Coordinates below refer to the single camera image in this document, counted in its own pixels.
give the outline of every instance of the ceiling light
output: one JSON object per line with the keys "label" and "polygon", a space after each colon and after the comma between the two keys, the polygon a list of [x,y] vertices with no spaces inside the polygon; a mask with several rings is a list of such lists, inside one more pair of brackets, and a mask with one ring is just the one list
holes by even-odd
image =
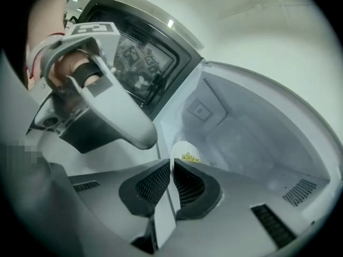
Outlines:
{"label": "ceiling light", "polygon": [[173,23],[174,23],[174,21],[172,21],[172,20],[169,20],[169,22],[168,22],[168,27],[172,27],[172,25],[173,25]]}

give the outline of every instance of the black wrist strap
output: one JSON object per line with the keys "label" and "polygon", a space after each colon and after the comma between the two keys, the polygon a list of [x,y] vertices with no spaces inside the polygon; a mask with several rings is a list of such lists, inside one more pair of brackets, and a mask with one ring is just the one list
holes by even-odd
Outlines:
{"label": "black wrist strap", "polygon": [[102,76],[102,73],[94,62],[88,62],[78,66],[71,76],[83,88],[85,81],[92,75]]}

